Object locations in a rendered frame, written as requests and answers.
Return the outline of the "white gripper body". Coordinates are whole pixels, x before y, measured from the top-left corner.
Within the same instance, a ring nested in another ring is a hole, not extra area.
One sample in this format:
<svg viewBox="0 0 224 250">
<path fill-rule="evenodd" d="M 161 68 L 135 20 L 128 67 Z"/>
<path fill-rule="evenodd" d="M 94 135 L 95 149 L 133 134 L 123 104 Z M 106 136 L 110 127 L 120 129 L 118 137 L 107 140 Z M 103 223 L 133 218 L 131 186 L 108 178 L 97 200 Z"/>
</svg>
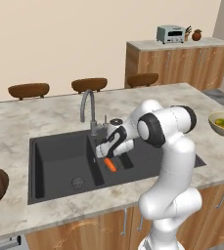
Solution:
<svg viewBox="0 0 224 250">
<path fill-rule="evenodd" d="M 134 141 L 126 140 L 123 142 L 115 142 L 112 146 L 113 146 L 112 155 L 118 156 L 132 150 L 134 148 Z"/>
</svg>

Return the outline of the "silver dishwasher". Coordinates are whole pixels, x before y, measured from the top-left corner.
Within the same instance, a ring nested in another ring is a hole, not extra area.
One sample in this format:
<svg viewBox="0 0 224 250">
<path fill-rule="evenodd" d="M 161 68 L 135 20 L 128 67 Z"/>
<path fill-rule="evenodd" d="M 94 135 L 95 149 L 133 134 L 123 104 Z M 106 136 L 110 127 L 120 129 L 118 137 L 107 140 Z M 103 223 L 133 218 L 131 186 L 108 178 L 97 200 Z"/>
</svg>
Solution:
<svg viewBox="0 0 224 250">
<path fill-rule="evenodd" d="M 18 235 L 16 237 L 10 237 L 0 240 L 0 250 L 9 250 L 10 248 L 20 246 L 22 244 L 22 238 Z"/>
</svg>

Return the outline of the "knife block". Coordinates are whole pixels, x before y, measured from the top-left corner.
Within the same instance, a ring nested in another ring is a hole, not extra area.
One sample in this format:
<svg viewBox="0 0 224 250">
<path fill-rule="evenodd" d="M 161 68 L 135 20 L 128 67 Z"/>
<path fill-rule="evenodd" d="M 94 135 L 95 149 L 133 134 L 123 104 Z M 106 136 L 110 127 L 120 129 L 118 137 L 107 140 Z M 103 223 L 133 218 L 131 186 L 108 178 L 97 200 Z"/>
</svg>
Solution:
<svg viewBox="0 0 224 250">
<path fill-rule="evenodd" d="M 184 38 L 184 41 L 187 42 L 188 41 L 188 37 L 190 35 L 190 33 L 192 32 L 192 27 L 191 26 L 188 26 L 185 30 L 185 38 Z"/>
</svg>

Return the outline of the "grey curved tap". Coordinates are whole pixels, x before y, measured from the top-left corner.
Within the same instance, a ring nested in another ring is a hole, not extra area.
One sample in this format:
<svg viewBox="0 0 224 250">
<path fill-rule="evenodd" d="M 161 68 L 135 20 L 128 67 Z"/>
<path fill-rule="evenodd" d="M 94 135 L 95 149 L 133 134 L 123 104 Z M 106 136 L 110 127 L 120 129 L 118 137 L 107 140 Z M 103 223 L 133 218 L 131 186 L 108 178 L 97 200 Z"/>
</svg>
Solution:
<svg viewBox="0 0 224 250">
<path fill-rule="evenodd" d="M 90 106 L 91 106 L 91 120 L 90 120 L 90 130 L 91 130 L 91 135 L 92 136 L 97 136 L 98 132 L 101 131 L 102 129 L 108 128 L 108 118 L 104 116 L 104 123 L 103 124 L 98 124 L 95 116 L 95 98 L 93 91 L 88 89 L 84 92 L 81 104 L 80 104 L 80 121 L 82 123 L 85 122 L 85 106 L 86 106 L 86 101 L 87 97 L 90 97 Z"/>
</svg>

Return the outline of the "pale green toaster oven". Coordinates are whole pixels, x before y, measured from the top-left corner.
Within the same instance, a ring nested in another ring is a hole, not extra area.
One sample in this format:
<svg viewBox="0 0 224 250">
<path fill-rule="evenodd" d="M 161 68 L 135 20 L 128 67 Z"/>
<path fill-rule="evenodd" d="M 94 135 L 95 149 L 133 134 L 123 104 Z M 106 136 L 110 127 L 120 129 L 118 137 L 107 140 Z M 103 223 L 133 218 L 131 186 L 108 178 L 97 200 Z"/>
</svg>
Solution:
<svg viewBox="0 0 224 250">
<path fill-rule="evenodd" d="M 183 43 L 186 29 L 178 25 L 160 25 L 157 28 L 157 41 L 166 43 Z"/>
</svg>

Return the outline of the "orange carrot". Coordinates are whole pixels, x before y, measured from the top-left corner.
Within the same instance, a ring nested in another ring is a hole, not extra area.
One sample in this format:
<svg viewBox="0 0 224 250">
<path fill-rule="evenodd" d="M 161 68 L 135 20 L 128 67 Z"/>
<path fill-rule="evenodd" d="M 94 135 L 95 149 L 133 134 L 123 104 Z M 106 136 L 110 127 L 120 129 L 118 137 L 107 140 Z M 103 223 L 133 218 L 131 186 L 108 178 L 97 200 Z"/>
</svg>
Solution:
<svg viewBox="0 0 224 250">
<path fill-rule="evenodd" d="M 109 158 L 105 158 L 104 162 L 107 165 L 107 167 L 110 169 L 111 172 L 116 172 L 117 171 L 115 165 L 112 163 L 112 161 Z"/>
</svg>

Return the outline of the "wooden cabinet run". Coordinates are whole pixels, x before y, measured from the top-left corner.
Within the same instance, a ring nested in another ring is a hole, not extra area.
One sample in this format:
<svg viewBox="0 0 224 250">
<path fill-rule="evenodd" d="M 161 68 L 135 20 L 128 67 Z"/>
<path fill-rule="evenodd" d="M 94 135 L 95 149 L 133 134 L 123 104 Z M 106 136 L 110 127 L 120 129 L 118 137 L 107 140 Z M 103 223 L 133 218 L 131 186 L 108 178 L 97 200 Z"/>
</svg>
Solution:
<svg viewBox="0 0 224 250">
<path fill-rule="evenodd" d="M 199 90 L 217 89 L 224 77 L 224 40 L 127 42 L 125 78 L 140 73 L 157 73 L 158 85 L 188 83 Z"/>
</svg>

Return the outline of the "brown round fruit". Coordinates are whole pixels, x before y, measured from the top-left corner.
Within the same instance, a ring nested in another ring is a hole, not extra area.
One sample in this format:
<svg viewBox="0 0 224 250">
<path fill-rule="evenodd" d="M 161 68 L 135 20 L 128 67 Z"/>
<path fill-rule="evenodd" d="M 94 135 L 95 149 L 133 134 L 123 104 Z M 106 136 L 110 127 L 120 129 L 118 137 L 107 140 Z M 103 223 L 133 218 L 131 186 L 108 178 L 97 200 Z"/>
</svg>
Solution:
<svg viewBox="0 0 224 250">
<path fill-rule="evenodd" d="M 194 41 L 199 41 L 202 38 L 202 31 L 200 29 L 196 29 L 192 34 L 192 39 Z"/>
</svg>

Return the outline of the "brown wooden stool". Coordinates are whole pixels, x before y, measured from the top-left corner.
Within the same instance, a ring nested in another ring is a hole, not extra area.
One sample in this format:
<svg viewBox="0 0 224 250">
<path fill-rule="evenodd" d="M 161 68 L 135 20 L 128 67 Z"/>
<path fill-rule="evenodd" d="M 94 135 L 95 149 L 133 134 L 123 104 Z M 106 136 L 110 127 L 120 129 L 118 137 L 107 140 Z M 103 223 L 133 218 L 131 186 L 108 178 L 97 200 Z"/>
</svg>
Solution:
<svg viewBox="0 0 224 250">
<path fill-rule="evenodd" d="M 108 79 L 103 77 L 77 79 L 71 82 L 72 89 L 81 94 L 86 90 L 100 92 L 108 84 Z"/>
<path fill-rule="evenodd" d="M 26 83 L 13 85 L 8 88 L 9 94 L 20 101 L 27 98 L 43 98 L 49 93 L 49 90 L 50 86 L 48 83 Z"/>
<path fill-rule="evenodd" d="M 127 78 L 127 84 L 130 88 L 149 87 L 158 80 L 157 73 L 140 73 Z"/>
</svg>

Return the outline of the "black kitchen sink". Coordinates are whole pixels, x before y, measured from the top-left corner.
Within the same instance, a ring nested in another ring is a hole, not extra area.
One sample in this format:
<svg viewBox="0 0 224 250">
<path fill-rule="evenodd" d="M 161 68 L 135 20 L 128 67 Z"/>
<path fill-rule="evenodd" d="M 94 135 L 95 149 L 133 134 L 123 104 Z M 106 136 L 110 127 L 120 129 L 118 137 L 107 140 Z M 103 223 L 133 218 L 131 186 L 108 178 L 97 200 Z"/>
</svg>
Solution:
<svg viewBox="0 0 224 250">
<path fill-rule="evenodd" d="M 95 155 L 96 146 L 107 136 L 105 130 L 33 138 L 29 141 L 28 204 L 144 180 L 159 175 L 163 153 L 141 139 L 134 148 L 112 159 L 111 171 Z"/>
</svg>

